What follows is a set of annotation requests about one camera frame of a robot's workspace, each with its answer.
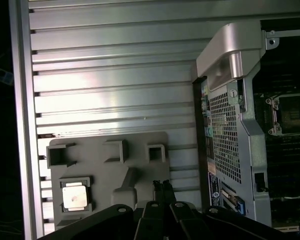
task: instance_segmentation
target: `perforated metal mesh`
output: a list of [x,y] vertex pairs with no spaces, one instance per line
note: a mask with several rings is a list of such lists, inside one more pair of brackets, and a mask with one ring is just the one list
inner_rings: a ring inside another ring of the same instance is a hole
[[241,184],[235,106],[224,93],[210,100],[216,169]]

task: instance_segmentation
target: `silver metal edge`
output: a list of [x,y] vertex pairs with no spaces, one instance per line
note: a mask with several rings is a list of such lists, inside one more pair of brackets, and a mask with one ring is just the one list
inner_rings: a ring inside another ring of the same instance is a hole
[[263,46],[260,21],[233,22],[222,27],[196,59],[198,77],[207,74],[224,57]]
[[9,0],[9,13],[24,239],[35,240],[43,236],[44,226],[31,62],[29,2]]
[[265,186],[268,187],[266,139],[264,132],[256,121],[253,94],[253,78],[260,69],[260,63],[257,63],[243,79],[243,95],[246,111],[240,114],[240,118],[244,128],[241,145],[245,145],[245,147],[241,150],[245,152],[246,159],[250,160],[255,220],[271,226],[272,217],[269,193],[257,191],[257,184],[254,177],[257,173],[263,173]]
[[299,37],[300,29],[298,30],[286,30],[286,31],[267,31],[265,34],[267,39],[273,38],[286,38],[286,37]]

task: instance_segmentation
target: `ribbed metal panel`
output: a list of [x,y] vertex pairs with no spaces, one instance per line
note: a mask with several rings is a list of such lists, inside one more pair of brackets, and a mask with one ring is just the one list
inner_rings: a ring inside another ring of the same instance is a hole
[[[176,196],[198,208],[191,65],[227,23],[300,16],[300,0],[31,0],[28,8],[43,201],[53,199],[51,137],[160,130]],[[43,202],[43,218],[52,222],[52,211]]]

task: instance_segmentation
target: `cable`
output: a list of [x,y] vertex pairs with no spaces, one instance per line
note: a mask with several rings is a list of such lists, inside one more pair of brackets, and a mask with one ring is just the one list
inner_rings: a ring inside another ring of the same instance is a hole
[[0,227],[4,227],[4,228],[11,228],[19,233],[22,233],[22,231],[20,231],[19,229],[15,228],[14,226],[8,226],[8,225],[1,225],[0,224]]
[[4,231],[4,230],[0,230],[0,233],[5,233],[5,234],[14,234],[14,235],[21,235],[21,233],[19,233],[19,232],[13,232],[13,231]]

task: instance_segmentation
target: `label sticker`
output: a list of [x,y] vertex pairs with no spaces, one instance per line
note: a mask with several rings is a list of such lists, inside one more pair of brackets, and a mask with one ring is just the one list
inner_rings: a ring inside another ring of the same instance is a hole
[[208,180],[209,180],[210,205],[221,207],[219,179],[211,172],[208,172]]

